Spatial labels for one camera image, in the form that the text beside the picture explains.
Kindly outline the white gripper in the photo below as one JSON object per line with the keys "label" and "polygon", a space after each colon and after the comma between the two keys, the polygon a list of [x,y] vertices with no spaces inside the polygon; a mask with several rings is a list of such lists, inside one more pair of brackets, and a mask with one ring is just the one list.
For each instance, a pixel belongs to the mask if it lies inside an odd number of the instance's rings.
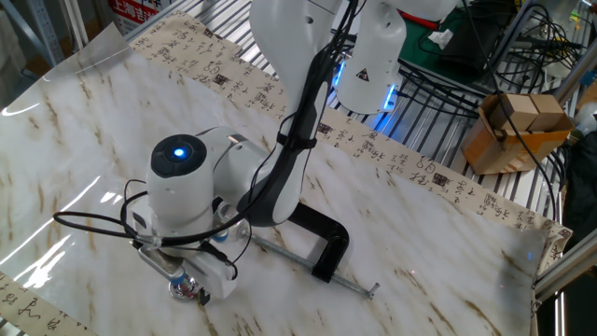
{"label": "white gripper", "polygon": [[131,210],[133,227],[146,238],[137,248],[140,258],[169,282],[171,296],[188,301],[198,295],[200,306],[211,298],[224,299],[236,288],[234,268],[208,244],[157,246],[158,239],[204,233],[213,227],[213,210],[207,205],[195,217],[159,217],[148,203]]}

